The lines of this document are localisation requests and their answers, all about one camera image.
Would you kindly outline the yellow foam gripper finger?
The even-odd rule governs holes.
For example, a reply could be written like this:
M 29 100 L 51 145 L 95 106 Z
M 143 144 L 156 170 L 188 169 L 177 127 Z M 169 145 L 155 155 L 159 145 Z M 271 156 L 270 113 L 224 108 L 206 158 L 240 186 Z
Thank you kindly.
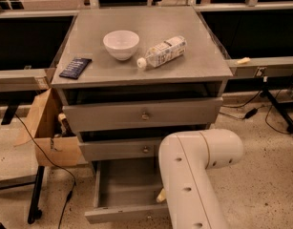
M 161 191 L 159 192 L 158 196 L 157 196 L 157 203 L 161 203 L 166 199 L 166 193 L 165 193 L 165 189 L 162 188 Z

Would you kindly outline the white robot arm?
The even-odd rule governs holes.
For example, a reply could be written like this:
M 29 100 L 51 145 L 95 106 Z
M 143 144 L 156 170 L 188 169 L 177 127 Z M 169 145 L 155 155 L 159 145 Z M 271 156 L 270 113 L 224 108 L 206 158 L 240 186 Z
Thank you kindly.
M 173 229 L 228 229 L 206 171 L 241 160 L 243 144 L 225 129 L 178 132 L 160 143 L 158 163 Z

